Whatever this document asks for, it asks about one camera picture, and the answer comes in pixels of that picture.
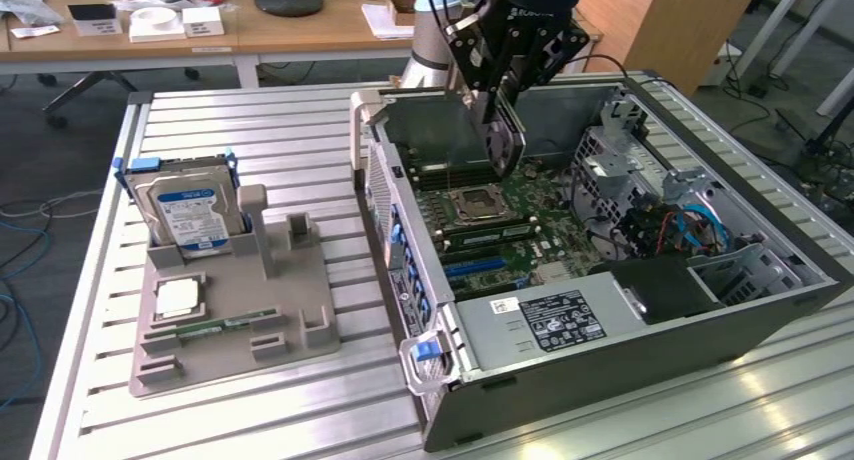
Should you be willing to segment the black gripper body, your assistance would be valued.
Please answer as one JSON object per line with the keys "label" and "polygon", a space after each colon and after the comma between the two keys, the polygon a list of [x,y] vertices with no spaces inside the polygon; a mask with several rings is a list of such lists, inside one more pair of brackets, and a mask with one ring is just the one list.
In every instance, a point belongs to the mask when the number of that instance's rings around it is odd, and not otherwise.
{"label": "black gripper body", "polygon": [[485,44],[485,86],[545,84],[588,43],[573,20],[579,0],[483,0],[477,28]]}

